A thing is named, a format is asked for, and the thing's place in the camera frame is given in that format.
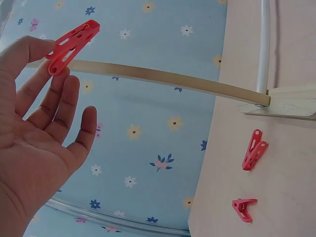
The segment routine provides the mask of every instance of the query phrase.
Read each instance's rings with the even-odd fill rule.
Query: metal pole
[[[261,40],[259,54],[259,69],[257,89],[259,93],[267,94],[269,57],[270,57],[270,0],[261,0]]]

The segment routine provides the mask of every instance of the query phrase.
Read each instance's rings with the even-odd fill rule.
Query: wooden board
[[[28,67],[38,67],[42,61],[28,64]],[[180,88],[197,90],[205,93],[212,93],[218,96],[243,101],[250,104],[269,105],[270,97],[265,94],[246,90],[236,86],[219,83],[215,81],[180,75],[176,73],[163,72],[147,68],[133,66],[73,60],[69,66],[74,72],[92,73],[107,76],[118,76],[128,79],[135,79],[165,85],[172,85]]]

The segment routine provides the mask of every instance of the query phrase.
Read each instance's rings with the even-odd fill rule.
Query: hand
[[[61,145],[80,87],[68,68],[53,77],[41,105],[22,119],[50,78],[50,62],[45,61],[18,91],[15,79],[27,63],[54,47],[54,41],[23,37],[0,54],[0,236],[21,236],[38,209],[83,164],[93,143],[96,109],[87,107],[75,142]],[[11,222],[15,223],[5,232]]]

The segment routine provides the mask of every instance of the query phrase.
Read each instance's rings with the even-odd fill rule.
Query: finger
[[[75,76],[69,76],[65,79],[64,88],[61,96],[61,101],[56,113],[56,116],[47,126],[45,131],[50,134],[57,142],[62,144],[69,132],[73,123],[80,82]]]
[[[97,111],[95,107],[90,106],[85,108],[82,114],[81,126],[78,136],[67,149],[74,155],[77,165],[77,170],[87,158],[95,136],[97,127]]]
[[[53,40],[25,36],[18,39],[0,54],[0,71],[6,72],[11,79],[16,79],[27,63],[42,59],[53,51]]]
[[[0,53],[0,145],[14,139],[15,79],[28,62],[43,58],[55,47],[53,41],[24,37]]]
[[[42,130],[52,122],[60,103],[65,79],[69,74],[70,70],[66,68],[61,75],[53,77],[40,106],[27,118],[27,121]]]
[[[50,60],[45,61],[39,67],[36,73],[31,76],[31,78],[16,92],[15,112],[20,117],[23,117],[26,114],[26,112],[29,110],[29,108],[39,95],[40,91],[50,79],[51,76],[48,73],[48,66],[50,62]]]

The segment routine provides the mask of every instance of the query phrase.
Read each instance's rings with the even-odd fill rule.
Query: red clothespin
[[[255,129],[252,133],[251,140],[242,163],[243,170],[252,170],[257,161],[263,155],[268,147],[268,143],[261,141],[262,131]]]
[[[233,200],[232,206],[243,222],[251,223],[252,218],[247,210],[249,204],[254,204],[257,199],[240,199]]]
[[[52,76],[59,75],[82,48],[100,31],[100,24],[89,20],[56,41],[52,54],[46,56],[52,59],[48,72]]]

